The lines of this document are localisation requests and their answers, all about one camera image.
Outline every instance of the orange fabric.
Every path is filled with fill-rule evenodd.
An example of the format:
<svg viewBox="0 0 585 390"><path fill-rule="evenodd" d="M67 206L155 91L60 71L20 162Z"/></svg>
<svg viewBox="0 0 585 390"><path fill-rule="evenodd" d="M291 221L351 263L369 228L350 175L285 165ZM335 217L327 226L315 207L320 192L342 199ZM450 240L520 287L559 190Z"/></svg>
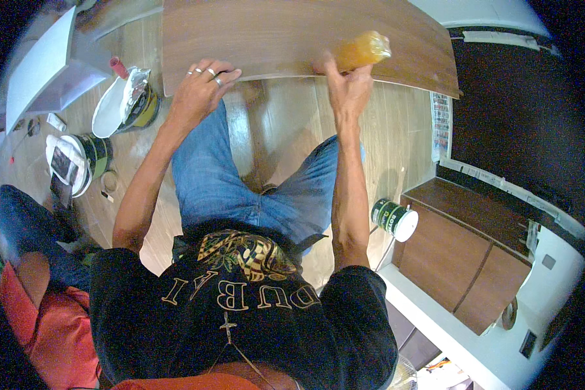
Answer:
<svg viewBox="0 0 585 390"><path fill-rule="evenodd" d="M129 379L111 390L260 390L239 376L215 372L186 378Z"/></svg>
<svg viewBox="0 0 585 390"><path fill-rule="evenodd" d="M52 390L95 387L98 357L86 312L87 292L74 287L47 292L37 310L11 264L6 263L0 278L0 301L17 341Z"/></svg>

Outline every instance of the black t-shirt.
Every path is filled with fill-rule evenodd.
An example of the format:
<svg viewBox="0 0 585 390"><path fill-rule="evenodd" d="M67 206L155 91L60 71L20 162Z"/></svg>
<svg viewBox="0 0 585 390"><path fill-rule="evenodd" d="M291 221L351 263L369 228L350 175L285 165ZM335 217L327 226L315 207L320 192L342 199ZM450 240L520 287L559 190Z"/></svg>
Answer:
<svg viewBox="0 0 585 390"><path fill-rule="evenodd" d="M179 240L157 277L126 249L92 264L95 349L115 383L207 370L228 339L253 363L286 372L306 389L378 389L395 369L397 344L385 283L366 267L332 275L320 298L280 245L238 230ZM218 363L242 361L233 347Z"/></svg>

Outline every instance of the brown cabinet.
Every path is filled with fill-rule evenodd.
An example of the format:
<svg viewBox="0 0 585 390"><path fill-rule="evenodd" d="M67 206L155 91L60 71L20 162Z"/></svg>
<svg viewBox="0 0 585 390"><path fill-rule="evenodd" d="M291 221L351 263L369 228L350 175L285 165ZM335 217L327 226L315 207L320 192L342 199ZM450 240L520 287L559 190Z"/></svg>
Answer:
<svg viewBox="0 0 585 390"><path fill-rule="evenodd" d="M530 271L522 241L528 221L482 198L439 178L403 194L401 204L419 213L419 223L409 240L396 243L393 258L477 334L500 316ZM502 215L495 219L496 213Z"/></svg>

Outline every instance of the cabinet door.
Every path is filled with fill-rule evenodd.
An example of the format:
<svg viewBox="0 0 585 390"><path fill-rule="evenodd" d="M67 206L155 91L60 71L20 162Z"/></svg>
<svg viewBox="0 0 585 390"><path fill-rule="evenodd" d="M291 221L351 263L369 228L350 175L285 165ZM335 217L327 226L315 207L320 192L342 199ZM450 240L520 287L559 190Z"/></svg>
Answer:
<svg viewBox="0 0 585 390"><path fill-rule="evenodd" d="M399 271L451 313L466 293L490 243L417 203L416 230L406 241Z"/></svg>
<svg viewBox="0 0 585 390"><path fill-rule="evenodd" d="M516 296L530 270L528 265L498 246L492 247L481 273L457 308L455 317L473 332L483 333Z"/></svg>

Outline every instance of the smartphone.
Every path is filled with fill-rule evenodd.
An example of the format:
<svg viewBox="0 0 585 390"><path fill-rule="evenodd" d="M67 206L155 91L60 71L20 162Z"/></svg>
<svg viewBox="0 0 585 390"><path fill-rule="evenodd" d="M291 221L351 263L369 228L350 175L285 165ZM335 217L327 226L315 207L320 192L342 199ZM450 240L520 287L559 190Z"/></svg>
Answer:
<svg viewBox="0 0 585 390"><path fill-rule="evenodd" d="M63 184L73 185L73 180L78 172L78 166L76 166L58 146L54 147L54 154L50 166Z"/></svg>

